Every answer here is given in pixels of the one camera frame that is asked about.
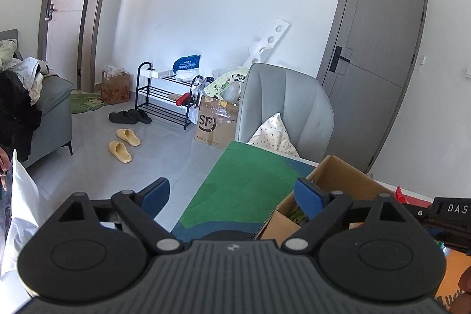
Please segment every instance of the green rug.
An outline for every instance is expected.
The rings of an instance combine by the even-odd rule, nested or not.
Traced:
[[[98,94],[72,95],[72,113],[84,113],[97,110],[107,103]]]

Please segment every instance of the light switch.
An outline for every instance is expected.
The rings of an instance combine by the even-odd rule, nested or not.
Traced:
[[[417,58],[417,63],[423,65],[423,63],[425,63],[426,58],[427,58],[427,56],[425,56],[425,55],[419,55],[419,57]]]

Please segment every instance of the white patterned pillow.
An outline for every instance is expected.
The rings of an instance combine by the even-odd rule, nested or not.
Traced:
[[[247,144],[268,148],[287,155],[299,157],[281,120],[280,113],[269,117],[252,136]]]

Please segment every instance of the black metal shoe rack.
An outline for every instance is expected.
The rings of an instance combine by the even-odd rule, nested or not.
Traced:
[[[150,113],[151,115],[160,117],[161,119],[168,120],[168,121],[171,121],[175,124],[183,126],[183,129],[186,130],[187,127],[191,124],[191,121],[188,118],[189,110],[194,105],[198,105],[199,100],[200,100],[200,95],[198,94],[196,96],[195,100],[190,102],[186,106],[186,108],[187,108],[186,114],[178,113],[174,110],[162,107],[161,105],[151,103],[150,102],[151,99],[160,99],[160,100],[165,100],[167,102],[172,102],[176,105],[175,101],[169,99],[169,95],[172,94],[171,92],[169,92],[167,90],[164,90],[162,88],[157,88],[157,87],[153,87],[153,86],[150,85],[151,80],[152,80],[151,77],[147,78],[147,84],[145,86],[139,87],[141,69],[145,65],[147,65],[148,68],[144,68],[144,69],[147,69],[149,71],[154,71],[154,69],[152,68],[152,63],[150,63],[150,62],[142,63],[139,66],[139,68],[137,69],[136,109],[142,109],[142,110],[146,111],[147,113]],[[178,84],[183,84],[184,86],[189,87],[190,88],[190,99],[189,100],[192,100],[193,86],[195,85],[195,82],[196,82],[197,79],[203,79],[203,77],[198,75],[191,82],[182,82],[182,81],[176,80],[175,75],[164,76],[164,77],[161,77],[161,79],[164,79],[164,80],[167,80],[167,81],[170,81],[170,82],[174,82],[174,83],[178,83]],[[145,96],[145,102],[143,102],[141,104],[138,104],[139,95],[144,95]]]

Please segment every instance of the gray door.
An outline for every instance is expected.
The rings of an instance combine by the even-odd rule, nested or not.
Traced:
[[[347,0],[323,88],[335,125],[327,154],[361,171],[384,143],[421,33],[426,0]]]

